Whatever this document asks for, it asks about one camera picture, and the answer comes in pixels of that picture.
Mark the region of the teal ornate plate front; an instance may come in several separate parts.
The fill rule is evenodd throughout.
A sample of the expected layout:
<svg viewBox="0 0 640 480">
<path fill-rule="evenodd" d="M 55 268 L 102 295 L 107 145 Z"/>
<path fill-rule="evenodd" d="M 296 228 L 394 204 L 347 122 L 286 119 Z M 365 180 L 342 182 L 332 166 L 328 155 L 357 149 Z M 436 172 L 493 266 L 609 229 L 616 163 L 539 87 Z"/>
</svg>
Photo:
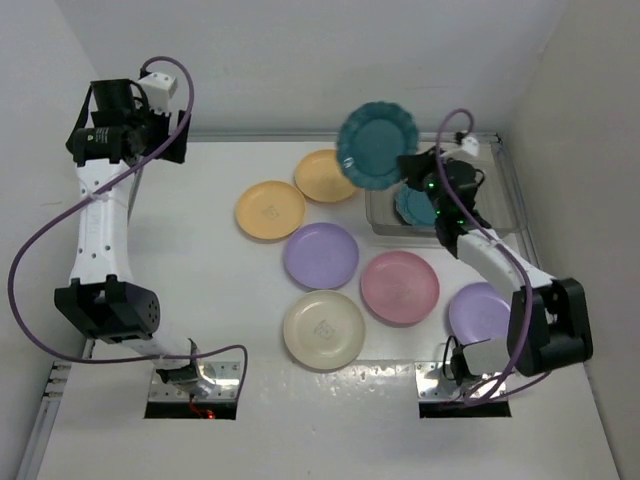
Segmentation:
<svg viewBox="0 0 640 480">
<path fill-rule="evenodd" d="M 436 211 L 424 192 L 403 185 L 394 195 L 394 206 L 400 218 L 411 226 L 434 227 Z"/>
</svg>

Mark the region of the teal ornate plate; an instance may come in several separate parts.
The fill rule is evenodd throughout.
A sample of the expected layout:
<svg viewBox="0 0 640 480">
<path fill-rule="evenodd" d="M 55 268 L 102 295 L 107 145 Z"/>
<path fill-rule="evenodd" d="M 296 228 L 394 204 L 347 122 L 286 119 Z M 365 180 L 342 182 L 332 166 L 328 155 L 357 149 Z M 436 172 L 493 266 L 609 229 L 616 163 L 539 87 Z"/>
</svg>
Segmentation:
<svg viewBox="0 0 640 480">
<path fill-rule="evenodd" d="M 366 103 L 349 114 L 339 129 L 336 158 L 356 187 L 382 191 L 402 179 L 397 158 L 414 155 L 419 131 L 412 115 L 397 103 Z"/>
<path fill-rule="evenodd" d="M 394 206 L 400 218 L 411 226 L 434 227 L 436 211 L 424 192 L 403 185 L 394 195 Z"/>
</svg>

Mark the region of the teal ornate plate back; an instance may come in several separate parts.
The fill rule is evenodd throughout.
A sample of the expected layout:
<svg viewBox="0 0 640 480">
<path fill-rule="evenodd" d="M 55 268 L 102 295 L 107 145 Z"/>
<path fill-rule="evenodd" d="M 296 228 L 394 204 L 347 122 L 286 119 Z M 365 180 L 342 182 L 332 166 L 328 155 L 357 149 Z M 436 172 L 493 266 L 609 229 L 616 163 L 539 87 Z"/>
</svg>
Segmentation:
<svg viewBox="0 0 640 480">
<path fill-rule="evenodd" d="M 397 158 L 414 155 L 419 131 L 412 115 L 397 103 L 366 103 L 349 114 L 339 129 L 336 158 L 356 187 L 382 191 L 402 179 Z"/>
</svg>

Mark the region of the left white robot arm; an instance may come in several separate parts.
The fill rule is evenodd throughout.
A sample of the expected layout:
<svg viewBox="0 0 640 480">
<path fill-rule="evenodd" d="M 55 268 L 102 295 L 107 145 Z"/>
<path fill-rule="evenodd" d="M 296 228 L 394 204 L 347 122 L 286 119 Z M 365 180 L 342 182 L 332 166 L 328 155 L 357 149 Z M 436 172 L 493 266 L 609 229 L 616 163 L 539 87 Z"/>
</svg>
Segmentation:
<svg viewBox="0 0 640 480">
<path fill-rule="evenodd" d="M 80 212 L 69 284 L 54 292 L 56 308 L 85 337 L 152 356 L 160 379 L 193 397 L 215 388 L 193 359 L 194 341 L 161 321 L 157 295 L 135 284 L 128 255 L 128 223 L 139 176 L 130 170 L 169 137 L 169 101 L 176 78 L 143 73 L 138 81 L 91 83 L 66 143 L 76 166 Z"/>
</svg>

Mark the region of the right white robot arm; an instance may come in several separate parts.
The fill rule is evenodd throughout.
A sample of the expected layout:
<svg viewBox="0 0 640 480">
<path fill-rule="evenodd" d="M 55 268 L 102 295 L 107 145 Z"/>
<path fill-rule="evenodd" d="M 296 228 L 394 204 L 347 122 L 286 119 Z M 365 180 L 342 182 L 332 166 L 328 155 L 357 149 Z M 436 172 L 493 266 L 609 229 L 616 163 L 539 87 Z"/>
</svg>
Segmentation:
<svg viewBox="0 0 640 480">
<path fill-rule="evenodd" d="M 508 357 L 493 367 L 494 383 L 512 372 L 533 377 L 590 360 L 594 345 L 582 284 L 555 278 L 514 253 L 476 208 L 483 173 L 442 154 L 433 147 L 400 155 L 397 165 L 405 185 L 425 194 L 434 208 L 440 244 L 510 303 Z"/>
</svg>

